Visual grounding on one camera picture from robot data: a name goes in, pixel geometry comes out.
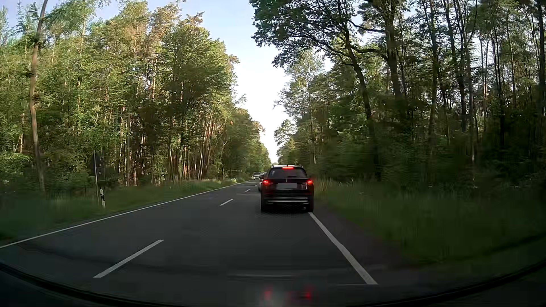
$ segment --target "suv rear window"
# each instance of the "suv rear window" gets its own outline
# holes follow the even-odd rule
[[[307,178],[307,174],[302,168],[294,169],[282,169],[282,168],[272,168],[269,171],[268,178],[272,179],[283,179],[283,178]]]

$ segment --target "forest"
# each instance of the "forest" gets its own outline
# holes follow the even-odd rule
[[[250,3],[291,77],[281,163],[398,191],[545,188],[542,3]]]
[[[95,166],[99,186],[116,187],[270,165],[235,91],[239,60],[202,13],[120,1],[114,17],[94,18],[105,4],[19,4],[13,27],[0,11],[0,194],[94,189]]]

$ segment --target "sky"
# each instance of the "sky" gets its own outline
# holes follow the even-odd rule
[[[10,25],[16,22],[18,0],[0,0],[0,5],[8,8]],[[22,5],[34,1],[20,0]],[[38,9],[41,8],[41,0],[36,1]],[[49,0],[46,11],[50,11],[59,0]],[[154,11],[172,0],[148,0],[148,8]],[[278,99],[278,93],[289,80],[284,70],[274,68],[271,64],[278,50],[273,46],[257,47],[251,35],[256,28],[252,25],[254,9],[248,0],[187,0],[180,3],[182,14],[195,15],[204,12],[203,26],[210,31],[212,39],[219,38],[224,41],[227,53],[239,58],[240,64],[235,66],[237,75],[237,96],[246,95],[246,103],[241,105],[250,113],[253,120],[259,121],[265,128],[265,133],[260,136],[262,143],[269,151],[271,162],[277,161],[277,145],[273,138],[273,132],[281,122],[288,118],[282,106],[274,108],[274,101]],[[109,19],[119,12],[119,4],[112,0],[111,4],[96,11],[96,18]]]

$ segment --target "rear bumper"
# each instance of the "rear bumper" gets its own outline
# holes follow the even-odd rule
[[[278,205],[307,205],[309,201],[313,199],[312,194],[303,194],[300,196],[262,196],[266,204],[278,204]]]

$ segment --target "license plate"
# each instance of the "license plate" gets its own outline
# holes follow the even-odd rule
[[[290,189],[297,189],[298,184],[295,182],[281,182],[277,184],[277,190],[290,190]]]

